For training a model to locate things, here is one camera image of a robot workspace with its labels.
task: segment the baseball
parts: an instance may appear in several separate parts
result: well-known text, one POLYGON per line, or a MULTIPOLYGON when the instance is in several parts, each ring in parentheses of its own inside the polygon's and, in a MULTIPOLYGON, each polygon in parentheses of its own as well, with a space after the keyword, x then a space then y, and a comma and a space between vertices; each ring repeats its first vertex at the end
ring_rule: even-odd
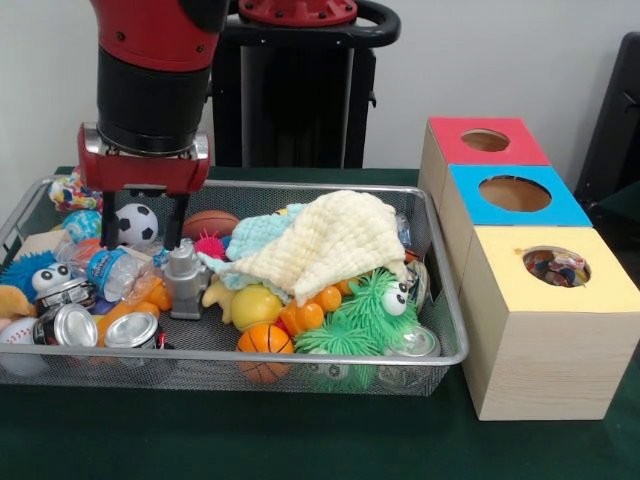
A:
MULTIPOLYGON (((7 325, 0 332, 0 343, 33 344, 33 326, 37 318, 25 317, 7 325)), ((0 365, 11 375, 31 377, 47 369, 40 355, 21 353, 0 354, 0 365)))

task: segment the green spiky toy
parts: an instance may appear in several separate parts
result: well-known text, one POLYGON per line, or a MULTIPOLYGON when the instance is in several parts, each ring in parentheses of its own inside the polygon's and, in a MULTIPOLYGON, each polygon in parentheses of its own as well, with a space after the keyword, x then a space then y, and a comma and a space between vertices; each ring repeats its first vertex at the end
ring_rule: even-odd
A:
MULTIPOLYGON (((375 342, 362 330, 351 329, 339 314, 329 314, 320 328, 295 338, 296 352, 329 355, 380 355, 375 342)), ((369 388, 376 374, 373 365, 305 365, 309 383, 327 393, 358 393, 369 388)))
POLYGON ((374 270, 371 276, 358 280, 359 285, 350 285, 353 296, 337 312, 344 315, 349 328, 363 330, 374 339, 381 352, 401 345, 403 335, 419 325, 407 286, 385 269, 374 270))

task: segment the soda can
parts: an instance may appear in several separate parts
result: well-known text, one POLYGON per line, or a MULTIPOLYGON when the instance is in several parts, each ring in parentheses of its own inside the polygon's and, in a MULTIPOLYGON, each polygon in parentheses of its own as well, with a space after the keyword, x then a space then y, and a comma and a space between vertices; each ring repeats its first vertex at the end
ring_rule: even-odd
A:
MULTIPOLYGON (((417 326, 403 337, 403 342, 388 348, 385 355, 402 357, 439 357, 442 352, 438 337, 429 329, 417 326)), ((420 394, 433 375, 433 367, 420 365, 381 365, 378 378, 389 391, 420 394)))
MULTIPOLYGON (((109 326, 104 344, 107 348, 157 348, 159 334, 158 319, 153 314, 133 312, 109 326)), ((118 360, 128 368, 139 368, 147 363, 144 358, 119 357, 118 360)))
POLYGON ((95 347, 98 343, 98 326, 86 308, 69 303, 47 310, 38 319, 33 326, 33 343, 95 347))
POLYGON ((36 297, 36 312, 42 316, 50 309, 77 303, 90 309, 96 304, 96 287, 86 278, 76 278, 45 290, 36 297))

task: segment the yellow ball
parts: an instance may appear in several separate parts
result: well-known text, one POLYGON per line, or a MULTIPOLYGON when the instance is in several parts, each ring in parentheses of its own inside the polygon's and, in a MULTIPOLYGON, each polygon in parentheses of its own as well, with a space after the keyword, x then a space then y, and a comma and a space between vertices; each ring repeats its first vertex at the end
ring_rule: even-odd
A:
POLYGON ((280 315, 282 302, 262 285, 249 285, 231 301, 231 321, 244 332, 254 325, 274 323, 280 315))

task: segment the red box top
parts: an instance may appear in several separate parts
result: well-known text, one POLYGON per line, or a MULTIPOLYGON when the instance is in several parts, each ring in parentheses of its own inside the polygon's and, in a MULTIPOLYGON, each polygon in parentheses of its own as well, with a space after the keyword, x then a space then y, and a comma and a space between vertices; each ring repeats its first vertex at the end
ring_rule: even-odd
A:
POLYGON ((431 117, 444 159, 458 165, 550 165, 519 118, 431 117))

